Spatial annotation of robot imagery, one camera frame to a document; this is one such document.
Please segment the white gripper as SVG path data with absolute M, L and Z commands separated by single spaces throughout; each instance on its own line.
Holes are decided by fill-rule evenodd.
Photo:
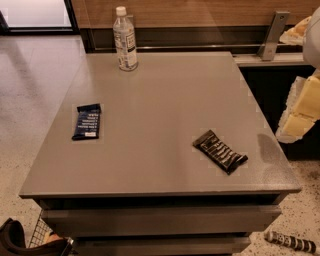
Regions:
M 303 45 L 303 59 L 320 68 L 320 7 L 294 27 L 284 31 L 279 41 L 288 45 Z M 320 119 L 320 79 L 297 76 L 291 85 L 286 109 L 278 123 L 276 138 L 281 143 L 294 143 Z

